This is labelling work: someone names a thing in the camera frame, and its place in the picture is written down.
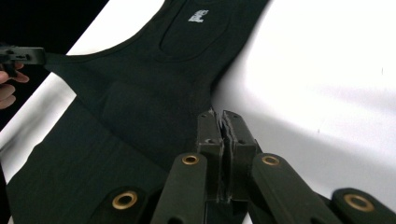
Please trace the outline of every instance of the finger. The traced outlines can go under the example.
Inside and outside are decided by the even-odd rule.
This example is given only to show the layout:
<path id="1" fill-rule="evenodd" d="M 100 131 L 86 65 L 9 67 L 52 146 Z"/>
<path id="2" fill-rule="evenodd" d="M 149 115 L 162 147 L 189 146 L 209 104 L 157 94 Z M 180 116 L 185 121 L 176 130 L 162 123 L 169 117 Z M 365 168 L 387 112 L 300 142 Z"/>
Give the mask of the finger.
<path id="1" fill-rule="evenodd" d="M 0 71 L 0 84 L 5 83 L 9 80 L 9 76 L 6 72 Z"/>
<path id="2" fill-rule="evenodd" d="M 17 76 L 16 77 L 12 77 L 11 79 L 14 79 L 17 82 L 21 82 L 21 83 L 25 83 L 29 81 L 29 77 L 27 77 L 26 75 L 24 75 L 21 72 L 17 71 Z"/>
<path id="3" fill-rule="evenodd" d="M 0 109 L 5 109 L 5 108 L 11 106 L 12 104 L 14 104 L 16 99 L 17 98 L 15 98 L 14 95 L 8 96 L 8 98 L 0 101 Z"/>
<path id="4" fill-rule="evenodd" d="M 15 69 L 23 68 L 23 63 L 15 63 Z"/>
<path id="5" fill-rule="evenodd" d="M 8 98 L 8 96 L 14 93 L 15 87 L 9 84 L 2 84 L 0 85 L 0 101 L 3 101 Z"/>

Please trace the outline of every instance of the brass grommet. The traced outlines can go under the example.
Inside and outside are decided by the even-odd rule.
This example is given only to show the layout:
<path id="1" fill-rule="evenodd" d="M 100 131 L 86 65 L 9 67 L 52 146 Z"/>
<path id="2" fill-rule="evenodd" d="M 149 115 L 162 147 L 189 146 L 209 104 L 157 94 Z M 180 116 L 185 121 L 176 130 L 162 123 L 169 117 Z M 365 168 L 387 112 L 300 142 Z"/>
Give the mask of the brass grommet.
<path id="1" fill-rule="evenodd" d="M 361 197 L 357 194 L 346 194 L 344 195 L 344 200 L 346 201 L 349 206 L 360 210 L 362 212 L 372 212 L 374 211 L 374 205 L 368 201 L 367 199 Z M 354 200 L 361 201 L 361 204 L 354 202 Z"/>
<path id="2" fill-rule="evenodd" d="M 262 162 L 264 162 L 267 165 L 279 165 L 280 163 L 279 159 L 273 156 L 264 156 L 262 158 Z"/>
<path id="3" fill-rule="evenodd" d="M 190 156 L 183 157 L 182 161 L 186 165 L 194 165 L 194 164 L 198 163 L 199 158 L 196 156 L 190 155 Z"/>
<path id="4" fill-rule="evenodd" d="M 131 200 L 128 201 L 128 203 L 124 203 L 121 201 L 122 198 L 130 198 Z M 113 199 L 113 207 L 115 209 L 119 209 L 119 210 L 124 210 L 127 208 L 130 208 L 132 206 L 134 206 L 134 204 L 137 202 L 137 194 L 134 191 L 125 191 L 119 195 L 117 195 L 117 197 L 115 197 Z"/>

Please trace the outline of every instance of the black strap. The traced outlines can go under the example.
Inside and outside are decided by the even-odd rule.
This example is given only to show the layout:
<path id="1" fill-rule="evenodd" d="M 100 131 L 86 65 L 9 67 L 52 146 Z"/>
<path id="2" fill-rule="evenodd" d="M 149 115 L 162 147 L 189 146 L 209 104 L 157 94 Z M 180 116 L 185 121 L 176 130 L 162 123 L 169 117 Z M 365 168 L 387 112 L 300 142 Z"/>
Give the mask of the black strap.
<path id="1" fill-rule="evenodd" d="M 0 180 L 0 223 L 8 223 L 11 213 L 9 211 L 8 197 L 6 192 L 6 179 L 4 178 L 3 168 L 0 165 L 1 180 Z"/>

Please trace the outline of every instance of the black garment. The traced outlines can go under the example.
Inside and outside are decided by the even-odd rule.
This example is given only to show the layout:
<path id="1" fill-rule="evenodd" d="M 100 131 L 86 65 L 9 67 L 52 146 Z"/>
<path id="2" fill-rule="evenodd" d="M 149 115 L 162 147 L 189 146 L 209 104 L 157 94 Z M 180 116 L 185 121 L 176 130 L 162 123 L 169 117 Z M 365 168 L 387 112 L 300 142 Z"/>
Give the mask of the black garment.
<path id="1" fill-rule="evenodd" d="M 46 67 L 78 98 L 8 184 L 16 223 L 87 223 L 112 190 L 130 186 L 139 198 L 157 192 L 174 158 L 195 150 L 196 118 L 211 106 L 211 84 L 265 4 L 167 0 L 112 49 L 48 54 Z"/>

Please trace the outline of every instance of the white surface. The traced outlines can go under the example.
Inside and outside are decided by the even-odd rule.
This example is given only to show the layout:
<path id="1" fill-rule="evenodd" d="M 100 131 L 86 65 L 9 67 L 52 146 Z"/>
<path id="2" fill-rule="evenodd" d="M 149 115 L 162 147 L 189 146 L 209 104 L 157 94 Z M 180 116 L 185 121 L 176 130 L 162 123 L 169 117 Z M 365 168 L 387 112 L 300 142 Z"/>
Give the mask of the white surface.
<path id="1" fill-rule="evenodd" d="M 393 2 L 273 1 L 213 102 L 242 115 L 262 149 L 288 160 L 313 190 L 362 189 L 396 211 Z M 69 54 L 120 43 L 161 4 L 110 0 Z M 50 75 L 0 133 L 7 181 L 73 98 Z"/>

